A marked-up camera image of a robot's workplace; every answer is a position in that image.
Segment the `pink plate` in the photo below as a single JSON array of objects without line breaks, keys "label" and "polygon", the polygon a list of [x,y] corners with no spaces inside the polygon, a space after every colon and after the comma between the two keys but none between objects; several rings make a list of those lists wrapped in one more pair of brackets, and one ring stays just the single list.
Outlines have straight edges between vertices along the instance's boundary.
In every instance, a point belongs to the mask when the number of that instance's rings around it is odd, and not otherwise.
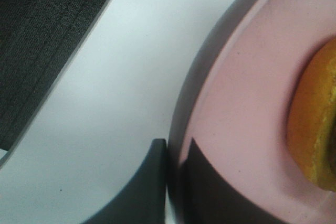
[{"label": "pink plate", "polygon": [[296,83],[336,36],[336,0],[258,0],[222,48],[198,95],[179,155],[195,138],[238,192],[288,223],[336,223],[336,194],[310,184],[286,149]]}]

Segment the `black object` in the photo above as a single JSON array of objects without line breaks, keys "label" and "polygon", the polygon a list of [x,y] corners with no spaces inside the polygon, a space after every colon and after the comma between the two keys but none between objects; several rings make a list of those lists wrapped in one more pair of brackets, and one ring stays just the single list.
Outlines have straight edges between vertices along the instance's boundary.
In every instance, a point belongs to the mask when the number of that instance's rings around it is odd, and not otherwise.
[{"label": "black object", "polygon": [[223,180],[194,140],[183,173],[186,224],[285,224]]},{"label": "black object", "polygon": [[9,150],[106,0],[0,0],[0,148]]},{"label": "black object", "polygon": [[84,224],[164,224],[167,149],[153,140],[142,165],[114,200]]}]

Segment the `pink dish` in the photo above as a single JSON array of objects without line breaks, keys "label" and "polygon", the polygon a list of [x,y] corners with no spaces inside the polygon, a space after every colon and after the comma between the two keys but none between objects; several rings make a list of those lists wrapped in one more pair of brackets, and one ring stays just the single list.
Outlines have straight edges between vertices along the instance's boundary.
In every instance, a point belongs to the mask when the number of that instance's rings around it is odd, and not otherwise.
[{"label": "pink dish", "polygon": [[[195,102],[182,90],[169,142],[177,216],[183,212],[179,170],[194,138],[222,178],[264,211],[293,224],[336,223],[336,194],[309,183],[285,145],[298,78],[314,53],[336,36],[336,0],[251,1],[238,0],[199,53],[196,61],[209,57],[211,62],[200,73],[206,78]],[[237,12],[244,3],[250,7]],[[236,25],[229,34],[218,33],[230,19]],[[211,56],[212,40],[221,43],[216,56]],[[197,64],[184,90],[197,85],[192,81]],[[192,109],[182,118],[178,110],[188,101]],[[186,128],[177,126],[184,121]]]}]

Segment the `dark gray fabric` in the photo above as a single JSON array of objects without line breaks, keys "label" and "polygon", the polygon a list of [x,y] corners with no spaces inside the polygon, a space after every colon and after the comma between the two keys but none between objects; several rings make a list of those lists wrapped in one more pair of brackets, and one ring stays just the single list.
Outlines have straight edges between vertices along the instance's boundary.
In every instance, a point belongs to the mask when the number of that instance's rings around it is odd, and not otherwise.
[{"label": "dark gray fabric", "polygon": [[8,150],[106,0],[0,0],[0,148]]}]

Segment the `white table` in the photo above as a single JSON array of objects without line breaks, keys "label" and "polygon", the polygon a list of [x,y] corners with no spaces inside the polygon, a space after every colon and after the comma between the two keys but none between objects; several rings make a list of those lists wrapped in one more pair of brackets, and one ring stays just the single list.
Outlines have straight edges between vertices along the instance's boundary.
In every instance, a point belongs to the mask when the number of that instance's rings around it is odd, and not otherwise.
[{"label": "white table", "polygon": [[232,2],[109,0],[0,170],[0,223],[79,223],[113,198],[168,138],[186,73]]}]

